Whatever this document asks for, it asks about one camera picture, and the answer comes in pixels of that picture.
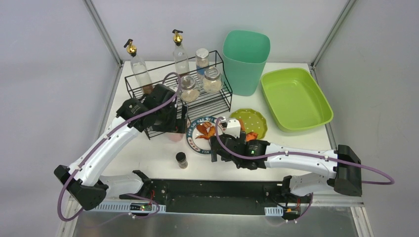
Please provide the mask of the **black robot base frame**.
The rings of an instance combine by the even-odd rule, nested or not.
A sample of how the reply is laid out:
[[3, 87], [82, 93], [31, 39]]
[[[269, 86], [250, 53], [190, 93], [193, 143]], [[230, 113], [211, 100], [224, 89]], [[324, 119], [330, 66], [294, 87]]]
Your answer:
[[182, 214], [273, 215], [293, 220], [303, 213], [311, 194], [291, 194], [286, 181], [215, 181], [152, 179], [133, 171], [144, 182], [135, 193], [158, 204], [160, 212]]

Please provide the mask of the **green dotted small plate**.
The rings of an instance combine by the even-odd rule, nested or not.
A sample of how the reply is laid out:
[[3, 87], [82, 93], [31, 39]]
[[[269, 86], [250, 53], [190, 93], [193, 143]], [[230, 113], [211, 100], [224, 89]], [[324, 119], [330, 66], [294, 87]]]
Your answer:
[[250, 108], [238, 109], [230, 115], [230, 118], [241, 119], [244, 122], [246, 134], [256, 132], [259, 140], [264, 138], [267, 133], [266, 119], [256, 110]]

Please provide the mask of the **glass jar chrome rim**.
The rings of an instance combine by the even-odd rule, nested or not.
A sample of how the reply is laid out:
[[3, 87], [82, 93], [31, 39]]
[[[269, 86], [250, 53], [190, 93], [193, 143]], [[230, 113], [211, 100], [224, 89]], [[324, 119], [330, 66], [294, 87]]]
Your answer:
[[207, 93], [217, 93], [222, 89], [222, 74], [216, 67], [209, 67], [204, 72], [203, 89]]
[[180, 98], [186, 103], [195, 101], [200, 96], [200, 87], [193, 76], [186, 75], [181, 78]]

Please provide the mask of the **teal rimmed white plate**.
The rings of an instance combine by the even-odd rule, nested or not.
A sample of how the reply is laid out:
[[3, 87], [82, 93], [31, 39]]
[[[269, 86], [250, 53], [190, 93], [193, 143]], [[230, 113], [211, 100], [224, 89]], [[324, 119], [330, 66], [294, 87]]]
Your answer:
[[220, 134], [223, 133], [225, 128], [221, 125], [219, 122], [217, 125], [215, 125], [216, 118], [215, 117], [200, 117], [191, 122], [189, 127], [186, 130], [186, 140], [189, 145], [189, 147], [201, 154], [201, 155], [210, 155], [210, 143], [209, 139], [196, 139], [197, 136], [201, 135], [201, 133], [196, 129], [196, 126], [198, 124], [202, 124], [203, 122], [209, 121], [212, 123], [212, 126], [217, 127], [217, 130]]

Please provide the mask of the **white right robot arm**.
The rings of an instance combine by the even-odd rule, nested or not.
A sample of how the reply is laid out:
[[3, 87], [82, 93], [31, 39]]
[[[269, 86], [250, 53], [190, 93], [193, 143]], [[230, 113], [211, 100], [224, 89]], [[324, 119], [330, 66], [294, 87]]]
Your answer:
[[362, 195], [361, 161], [347, 145], [336, 150], [292, 149], [263, 140], [246, 141], [231, 135], [212, 136], [209, 140], [211, 160], [233, 162], [249, 170], [287, 168], [305, 171], [305, 175], [286, 176], [282, 192], [302, 197], [309, 193], [334, 190], [352, 197]]

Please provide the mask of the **glass bottle brown contents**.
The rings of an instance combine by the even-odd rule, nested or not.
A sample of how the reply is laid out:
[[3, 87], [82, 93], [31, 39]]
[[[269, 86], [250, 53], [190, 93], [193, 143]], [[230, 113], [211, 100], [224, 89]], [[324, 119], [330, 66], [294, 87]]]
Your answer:
[[137, 53], [137, 48], [133, 45], [133, 40], [128, 39], [124, 48], [131, 56], [130, 65], [135, 79], [144, 94], [150, 94], [153, 91], [152, 80], [143, 58]]

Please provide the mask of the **teal plastic bin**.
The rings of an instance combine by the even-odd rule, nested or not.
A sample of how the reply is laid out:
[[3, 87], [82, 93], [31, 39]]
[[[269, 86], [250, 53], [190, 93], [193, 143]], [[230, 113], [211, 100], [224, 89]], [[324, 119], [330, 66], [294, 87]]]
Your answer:
[[230, 31], [223, 44], [224, 70], [233, 93], [251, 96], [257, 89], [270, 53], [270, 38], [264, 34]]

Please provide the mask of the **glass bottle gold spout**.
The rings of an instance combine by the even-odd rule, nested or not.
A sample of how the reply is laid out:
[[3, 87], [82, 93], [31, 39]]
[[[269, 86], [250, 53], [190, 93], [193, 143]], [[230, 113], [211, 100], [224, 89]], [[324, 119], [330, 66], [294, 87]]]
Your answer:
[[182, 45], [183, 37], [181, 34], [183, 33], [183, 31], [174, 29], [172, 33], [174, 34], [173, 42], [175, 44], [175, 48], [173, 51], [175, 70], [181, 77], [183, 77], [185, 75], [188, 75], [190, 72], [189, 57], [185, 48]]

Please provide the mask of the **black wire rack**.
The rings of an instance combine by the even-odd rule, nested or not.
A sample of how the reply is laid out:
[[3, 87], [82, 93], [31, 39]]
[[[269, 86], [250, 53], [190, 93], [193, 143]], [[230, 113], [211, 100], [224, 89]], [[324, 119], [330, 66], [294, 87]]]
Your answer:
[[[149, 75], [152, 80], [152, 85], [161, 84], [164, 77], [170, 73], [175, 72], [175, 63], [174, 62], [146, 62], [149, 72]], [[217, 50], [212, 50], [209, 52], [209, 66], [215, 67], [221, 72], [221, 81], [223, 86], [221, 90], [217, 93], [208, 93], [203, 89], [202, 80], [198, 78], [198, 73], [196, 69], [196, 58], [189, 58], [189, 67], [191, 71], [189, 75], [193, 76], [196, 82], [200, 86], [200, 95], [199, 97], [190, 103], [182, 101], [180, 98], [177, 100], [177, 119], [182, 118], [182, 107], [188, 107], [188, 112], [185, 115], [185, 118], [192, 122], [193, 120], [205, 117], [205, 116], [217, 116], [224, 112], [231, 111], [231, 102], [232, 102], [232, 88], [225, 76], [224, 71], [224, 61]], [[128, 76], [125, 76], [125, 84], [127, 92], [131, 98], [140, 99], [143, 97], [143, 90], [138, 84], [134, 73], [131, 73]], [[164, 84], [168, 87], [176, 87], [178, 85], [175, 76], [170, 76]], [[146, 136], [151, 139], [159, 135], [164, 134], [164, 132], [153, 130], [153, 128], [147, 128], [144, 132]]]

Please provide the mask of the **black lid spice jar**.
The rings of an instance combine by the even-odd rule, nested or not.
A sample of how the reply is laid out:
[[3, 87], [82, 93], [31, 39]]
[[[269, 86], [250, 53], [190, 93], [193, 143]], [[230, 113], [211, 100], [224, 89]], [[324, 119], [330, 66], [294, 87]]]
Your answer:
[[184, 152], [179, 152], [175, 156], [176, 161], [180, 168], [185, 169], [188, 166], [186, 154]]

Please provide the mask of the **silver lid blue shaker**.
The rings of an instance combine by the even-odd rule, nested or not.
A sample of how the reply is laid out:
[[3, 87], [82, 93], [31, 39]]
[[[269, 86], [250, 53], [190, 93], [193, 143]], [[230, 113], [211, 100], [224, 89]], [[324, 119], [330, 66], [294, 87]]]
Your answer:
[[209, 66], [209, 51], [205, 48], [199, 48], [196, 51], [196, 70], [198, 79], [203, 79], [205, 70]]

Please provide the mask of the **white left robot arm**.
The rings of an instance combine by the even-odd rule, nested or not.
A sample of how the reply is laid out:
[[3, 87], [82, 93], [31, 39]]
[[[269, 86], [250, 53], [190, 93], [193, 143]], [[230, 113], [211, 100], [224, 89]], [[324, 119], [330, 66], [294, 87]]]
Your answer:
[[146, 177], [139, 171], [117, 176], [102, 173], [117, 154], [146, 128], [153, 126], [159, 116], [177, 115], [175, 102], [179, 93], [178, 87], [157, 84], [142, 101], [125, 100], [107, 130], [77, 161], [56, 167], [54, 175], [63, 184], [61, 193], [68, 191], [83, 211], [96, 208], [106, 198], [139, 193], [146, 182]]

